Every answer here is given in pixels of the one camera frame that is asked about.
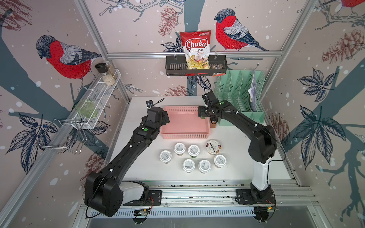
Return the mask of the Chobani yogurt cup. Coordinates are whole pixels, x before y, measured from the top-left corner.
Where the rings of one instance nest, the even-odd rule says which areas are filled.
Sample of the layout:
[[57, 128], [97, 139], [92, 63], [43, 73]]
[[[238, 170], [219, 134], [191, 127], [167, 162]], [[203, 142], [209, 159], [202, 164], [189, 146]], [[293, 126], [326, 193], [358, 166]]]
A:
[[216, 155], [221, 151], [222, 147], [217, 140], [209, 140], [206, 144], [206, 150], [210, 155]]

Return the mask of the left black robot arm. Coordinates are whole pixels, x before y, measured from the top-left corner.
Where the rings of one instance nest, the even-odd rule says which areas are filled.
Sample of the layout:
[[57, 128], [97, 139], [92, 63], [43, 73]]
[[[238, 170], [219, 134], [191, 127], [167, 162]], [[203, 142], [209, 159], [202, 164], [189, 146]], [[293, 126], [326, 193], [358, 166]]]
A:
[[151, 107], [147, 116], [121, 150], [100, 172], [91, 172], [86, 178], [85, 205], [112, 217], [123, 203], [124, 191], [120, 184], [137, 157], [157, 138], [161, 126], [170, 123], [168, 113], [160, 107]]

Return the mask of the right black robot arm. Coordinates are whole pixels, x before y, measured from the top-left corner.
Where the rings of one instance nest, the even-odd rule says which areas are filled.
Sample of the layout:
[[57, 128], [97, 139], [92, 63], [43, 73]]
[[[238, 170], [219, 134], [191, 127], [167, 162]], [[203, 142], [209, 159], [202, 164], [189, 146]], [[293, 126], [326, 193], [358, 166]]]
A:
[[255, 122], [226, 100], [219, 101], [212, 91], [202, 95], [202, 99], [204, 106], [198, 107], [199, 117], [208, 117], [213, 121], [227, 120], [250, 139], [248, 153], [255, 161], [251, 198], [263, 200], [272, 193], [269, 184], [269, 163], [277, 150], [274, 128]]

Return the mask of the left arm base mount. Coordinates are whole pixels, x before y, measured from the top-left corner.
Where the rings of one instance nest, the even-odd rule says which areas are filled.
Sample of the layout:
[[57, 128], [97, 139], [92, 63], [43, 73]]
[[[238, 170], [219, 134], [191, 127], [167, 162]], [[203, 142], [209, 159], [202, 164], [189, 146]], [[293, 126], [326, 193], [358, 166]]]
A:
[[148, 191], [142, 194], [141, 198], [138, 200], [133, 200], [128, 203], [123, 204], [123, 206], [160, 206], [162, 199], [162, 191]]

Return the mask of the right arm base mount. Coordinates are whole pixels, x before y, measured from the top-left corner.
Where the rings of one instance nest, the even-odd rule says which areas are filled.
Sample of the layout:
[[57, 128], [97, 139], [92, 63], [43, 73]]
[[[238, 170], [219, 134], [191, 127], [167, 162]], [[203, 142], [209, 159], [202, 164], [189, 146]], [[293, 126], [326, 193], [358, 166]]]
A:
[[276, 204], [276, 197], [273, 189], [268, 187], [266, 190], [259, 191], [257, 189], [237, 189], [235, 201], [241, 205], [263, 205], [263, 204]]

